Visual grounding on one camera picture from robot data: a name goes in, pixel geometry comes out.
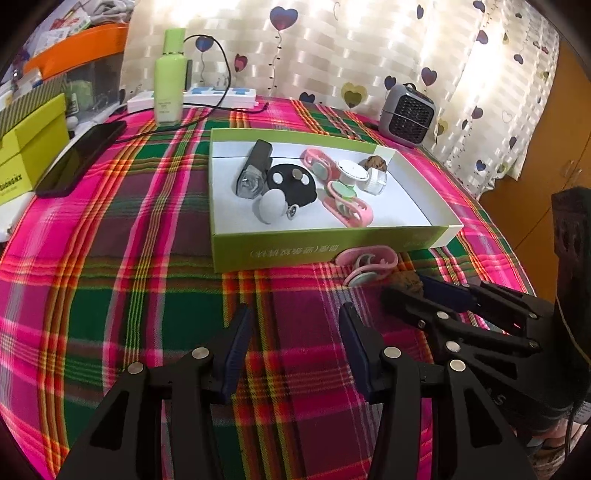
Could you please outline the pink clip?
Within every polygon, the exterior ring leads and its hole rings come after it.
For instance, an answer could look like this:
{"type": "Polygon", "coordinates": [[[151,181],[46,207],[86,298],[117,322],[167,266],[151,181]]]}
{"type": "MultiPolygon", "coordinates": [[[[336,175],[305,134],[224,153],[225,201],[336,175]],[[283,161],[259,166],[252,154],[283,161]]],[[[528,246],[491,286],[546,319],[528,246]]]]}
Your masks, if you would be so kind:
{"type": "Polygon", "coordinates": [[[356,190],[352,186],[342,184],[341,181],[329,181],[325,184],[322,204],[349,228],[367,227],[374,221],[370,205],[356,196],[356,190]]]}
{"type": "Polygon", "coordinates": [[[341,170],[332,158],[318,148],[308,148],[301,155],[305,168],[314,173],[322,182],[339,180],[341,170]]]}
{"type": "Polygon", "coordinates": [[[396,269],[398,262],[398,254],[387,245],[351,248],[335,257],[335,265],[353,268],[344,280],[344,285],[349,288],[385,279],[396,269]]]}

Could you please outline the white disc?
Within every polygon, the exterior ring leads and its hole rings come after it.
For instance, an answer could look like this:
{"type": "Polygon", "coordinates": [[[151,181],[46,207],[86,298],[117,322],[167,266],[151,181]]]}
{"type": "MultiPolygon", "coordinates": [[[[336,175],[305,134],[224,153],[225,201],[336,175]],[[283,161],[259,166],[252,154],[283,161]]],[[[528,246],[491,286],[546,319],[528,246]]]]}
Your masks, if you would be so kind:
{"type": "Polygon", "coordinates": [[[335,160],[339,170],[339,181],[348,186],[366,183],[370,178],[369,171],[353,160],[335,160]]]}

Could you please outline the small brown walnut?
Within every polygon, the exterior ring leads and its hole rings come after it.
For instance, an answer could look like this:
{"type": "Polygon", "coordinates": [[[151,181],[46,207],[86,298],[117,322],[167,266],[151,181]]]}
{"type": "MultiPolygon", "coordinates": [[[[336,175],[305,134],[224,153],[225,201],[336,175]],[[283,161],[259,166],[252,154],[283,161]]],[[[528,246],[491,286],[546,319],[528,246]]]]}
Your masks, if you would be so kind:
{"type": "Polygon", "coordinates": [[[376,169],[382,172],[388,170],[388,164],[384,158],[379,155],[370,155],[368,158],[360,162],[360,166],[366,170],[376,169]]]}

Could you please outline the black oval three-button remote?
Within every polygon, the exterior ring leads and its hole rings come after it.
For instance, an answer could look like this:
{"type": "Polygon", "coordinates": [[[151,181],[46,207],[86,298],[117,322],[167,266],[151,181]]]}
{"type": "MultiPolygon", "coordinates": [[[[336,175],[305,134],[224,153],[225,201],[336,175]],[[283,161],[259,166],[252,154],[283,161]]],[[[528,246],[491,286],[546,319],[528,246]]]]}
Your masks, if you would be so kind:
{"type": "Polygon", "coordinates": [[[266,179],[270,190],[283,192],[287,205],[304,207],[318,198],[315,180],[304,167],[294,164],[279,164],[270,168],[266,179]]]}

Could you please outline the small grey round knob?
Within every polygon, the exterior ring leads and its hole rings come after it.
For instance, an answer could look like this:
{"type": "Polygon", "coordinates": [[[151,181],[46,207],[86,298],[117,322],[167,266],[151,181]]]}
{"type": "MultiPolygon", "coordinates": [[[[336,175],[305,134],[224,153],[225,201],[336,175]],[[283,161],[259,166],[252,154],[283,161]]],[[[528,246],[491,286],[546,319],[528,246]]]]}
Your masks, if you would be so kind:
{"type": "Polygon", "coordinates": [[[286,194],[280,189],[266,191],[259,199],[254,202],[253,212],[256,218],[266,225],[271,225],[286,217],[287,220],[293,220],[297,215],[297,204],[287,204],[286,194]]]}

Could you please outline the black bar with clear end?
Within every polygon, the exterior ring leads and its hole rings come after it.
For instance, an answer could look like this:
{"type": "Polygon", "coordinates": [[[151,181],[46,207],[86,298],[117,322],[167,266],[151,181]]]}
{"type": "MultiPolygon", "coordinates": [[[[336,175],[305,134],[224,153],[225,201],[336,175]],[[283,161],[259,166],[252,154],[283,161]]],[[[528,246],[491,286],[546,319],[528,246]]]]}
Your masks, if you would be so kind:
{"type": "Polygon", "coordinates": [[[247,156],[245,165],[238,175],[235,194],[240,198],[254,199],[266,189],[266,178],[270,171],[273,146],[269,142],[257,140],[247,156]]]}

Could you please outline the large brown walnut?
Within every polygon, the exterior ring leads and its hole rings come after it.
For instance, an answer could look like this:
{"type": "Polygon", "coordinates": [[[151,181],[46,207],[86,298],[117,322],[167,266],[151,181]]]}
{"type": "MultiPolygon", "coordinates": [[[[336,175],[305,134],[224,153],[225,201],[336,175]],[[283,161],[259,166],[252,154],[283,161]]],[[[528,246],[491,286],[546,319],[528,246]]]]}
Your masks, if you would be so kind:
{"type": "Polygon", "coordinates": [[[424,283],[415,271],[394,272],[391,275],[391,285],[410,294],[424,295],[424,283]]]}

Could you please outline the wooden cabinet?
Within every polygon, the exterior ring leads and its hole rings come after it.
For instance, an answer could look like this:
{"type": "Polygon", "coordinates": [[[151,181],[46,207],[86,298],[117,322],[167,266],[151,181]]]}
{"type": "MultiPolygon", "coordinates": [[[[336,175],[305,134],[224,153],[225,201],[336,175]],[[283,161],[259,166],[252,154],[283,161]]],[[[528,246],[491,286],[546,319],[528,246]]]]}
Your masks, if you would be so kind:
{"type": "Polygon", "coordinates": [[[555,298],[558,273],[551,195],[589,184],[590,80],[576,53],[563,41],[551,93],[520,178],[504,178],[481,197],[535,293],[548,301],[555,298]]]}

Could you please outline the plaid pink green tablecloth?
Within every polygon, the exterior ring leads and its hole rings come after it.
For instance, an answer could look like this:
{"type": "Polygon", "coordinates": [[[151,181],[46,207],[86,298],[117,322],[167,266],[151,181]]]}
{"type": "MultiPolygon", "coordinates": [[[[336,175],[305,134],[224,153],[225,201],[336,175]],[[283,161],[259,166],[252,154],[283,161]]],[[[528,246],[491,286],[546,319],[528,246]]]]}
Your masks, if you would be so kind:
{"type": "Polygon", "coordinates": [[[381,409],[356,392],[338,331],[363,319],[420,361],[424,335],[384,317],[380,291],[347,290],[329,263],[217,274],[211,261],[211,130],[270,128],[380,143],[348,111],[273,99],[259,114],[188,116],[155,138],[151,113],[127,120],[74,192],[33,201],[1,258],[1,416],[26,468],[53,478],[125,366],[174,362],[228,323],[256,319],[238,392],[214,410],[229,479],[363,479],[381,409]]]}

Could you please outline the green white shallow box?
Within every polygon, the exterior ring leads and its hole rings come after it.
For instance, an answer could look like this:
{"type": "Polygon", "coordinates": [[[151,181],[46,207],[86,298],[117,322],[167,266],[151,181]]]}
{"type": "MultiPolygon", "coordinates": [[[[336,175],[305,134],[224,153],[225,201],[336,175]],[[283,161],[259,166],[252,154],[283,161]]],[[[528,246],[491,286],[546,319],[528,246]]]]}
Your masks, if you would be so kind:
{"type": "Polygon", "coordinates": [[[463,228],[410,154],[296,131],[212,130],[209,203],[218,273],[445,247],[463,228]]]}

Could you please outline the grey mini space heater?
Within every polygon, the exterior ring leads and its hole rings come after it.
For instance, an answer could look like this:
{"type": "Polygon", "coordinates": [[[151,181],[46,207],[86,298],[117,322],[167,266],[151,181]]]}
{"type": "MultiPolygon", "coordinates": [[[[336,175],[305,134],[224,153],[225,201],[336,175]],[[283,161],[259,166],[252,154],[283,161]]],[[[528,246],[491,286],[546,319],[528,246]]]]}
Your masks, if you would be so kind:
{"type": "Polygon", "coordinates": [[[378,125],[386,138],[408,147],[418,147],[425,140],[436,116],[432,99],[411,83],[394,85],[386,98],[378,125]]]}

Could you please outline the heart-pattern curtain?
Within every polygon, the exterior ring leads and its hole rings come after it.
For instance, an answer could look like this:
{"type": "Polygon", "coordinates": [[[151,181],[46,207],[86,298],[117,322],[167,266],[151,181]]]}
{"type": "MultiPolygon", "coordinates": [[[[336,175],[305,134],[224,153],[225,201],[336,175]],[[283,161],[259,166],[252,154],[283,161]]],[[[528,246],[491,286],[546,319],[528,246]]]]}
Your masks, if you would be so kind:
{"type": "Polygon", "coordinates": [[[559,35],[525,1],[139,1],[120,85],[153,86],[164,33],[186,32],[198,86],[370,118],[410,83],[436,106],[424,147],[474,196],[518,179],[552,89],[559,35]]]}

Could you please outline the black smartphone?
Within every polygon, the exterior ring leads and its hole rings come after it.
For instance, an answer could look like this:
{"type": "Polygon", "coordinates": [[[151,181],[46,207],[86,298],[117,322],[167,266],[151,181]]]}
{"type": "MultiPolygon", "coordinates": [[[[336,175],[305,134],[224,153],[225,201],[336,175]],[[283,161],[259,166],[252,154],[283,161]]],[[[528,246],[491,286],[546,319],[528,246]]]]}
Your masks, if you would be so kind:
{"type": "Polygon", "coordinates": [[[92,126],[47,171],[35,187],[35,195],[61,198],[71,194],[90,167],[125,130],[123,120],[92,126]]]}

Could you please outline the white blue power strip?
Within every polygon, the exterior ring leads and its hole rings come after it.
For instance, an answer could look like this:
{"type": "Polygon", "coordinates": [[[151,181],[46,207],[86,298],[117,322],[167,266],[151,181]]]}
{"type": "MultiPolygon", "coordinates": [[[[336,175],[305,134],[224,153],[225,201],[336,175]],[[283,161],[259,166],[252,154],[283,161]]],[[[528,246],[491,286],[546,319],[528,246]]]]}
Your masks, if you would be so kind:
{"type": "MultiPolygon", "coordinates": [[[[184,93],[183,104],[214,106],[224,95],[224,92],[224,88],[194,87],[184,93]]],[[[256,105],[256,90],[243,87],[229,88],[228,93],[226,93],[221,103],[221,107],[224,108],[250,109],[256,105]]],[[[150,109],[153,106],[154,93],[152,91],[140,92],[130,98],[127,102],[127,110],[129,113],[150,109]]]]}

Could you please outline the yellow-green shoe box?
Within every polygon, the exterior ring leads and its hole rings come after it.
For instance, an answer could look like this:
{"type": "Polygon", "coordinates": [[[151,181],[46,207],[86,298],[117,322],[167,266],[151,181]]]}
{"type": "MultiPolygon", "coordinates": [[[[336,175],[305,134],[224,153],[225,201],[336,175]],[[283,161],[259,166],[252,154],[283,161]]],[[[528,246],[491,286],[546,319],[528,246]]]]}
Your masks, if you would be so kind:
{"type": "Polygon", "coordinates": [[[24,118],[1,140],[1,204],[34,190],[69,142],[66,100],[60,93],[24,118]]]}

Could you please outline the black charger adapter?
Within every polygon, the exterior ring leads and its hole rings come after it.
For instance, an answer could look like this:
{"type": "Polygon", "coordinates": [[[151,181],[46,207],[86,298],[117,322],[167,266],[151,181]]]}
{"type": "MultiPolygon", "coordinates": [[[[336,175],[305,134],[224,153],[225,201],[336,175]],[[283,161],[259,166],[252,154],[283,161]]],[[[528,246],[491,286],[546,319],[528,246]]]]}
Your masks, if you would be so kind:
{"type": "Polygon", "coordinates": [[[192,60],[186,61],[184,91],[188,91],[192,85],[192,60]]]}

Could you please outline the green lotion bottle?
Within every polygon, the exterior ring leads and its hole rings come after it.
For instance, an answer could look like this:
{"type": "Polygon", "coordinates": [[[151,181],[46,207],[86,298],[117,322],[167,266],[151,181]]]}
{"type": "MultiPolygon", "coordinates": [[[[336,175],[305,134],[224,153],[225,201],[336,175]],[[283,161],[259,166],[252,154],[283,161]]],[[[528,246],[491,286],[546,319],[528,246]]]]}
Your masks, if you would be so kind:
{"type": "Polygon", "coordinates": [[[159,127],[177,125],[182,116],[186,58],[184,28],[164,32],[162,55],[154,66],[154,114],[159,127]]]}

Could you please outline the striped patterned box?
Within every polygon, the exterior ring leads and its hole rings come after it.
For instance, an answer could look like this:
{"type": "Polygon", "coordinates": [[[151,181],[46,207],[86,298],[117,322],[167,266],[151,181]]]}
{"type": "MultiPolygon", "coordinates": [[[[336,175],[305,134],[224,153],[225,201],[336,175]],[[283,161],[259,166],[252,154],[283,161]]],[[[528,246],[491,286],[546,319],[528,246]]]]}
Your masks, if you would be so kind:
{"type": "Polygon", "coordinates": [[[2,110],[0,114],[0,136],[3,137],[32,112],[63,93],[65,78],[66,75],[61,74],[44,81],[40,86],[17,98],[2,110]]]}

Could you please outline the orange storage bin lid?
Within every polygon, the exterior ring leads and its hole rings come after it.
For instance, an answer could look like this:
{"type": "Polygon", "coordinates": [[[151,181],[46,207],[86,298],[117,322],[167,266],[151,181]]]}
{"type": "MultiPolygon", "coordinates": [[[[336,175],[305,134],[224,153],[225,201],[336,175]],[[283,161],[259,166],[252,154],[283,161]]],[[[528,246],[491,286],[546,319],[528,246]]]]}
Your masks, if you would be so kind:
{"type": "Polygon", "coordinates": [[[122,54],[126,45],[127,24],[104,24],[86,29],[51,46],[29,60],[24,74],[37,69],[43,79],[112,55],[122,54]]]}

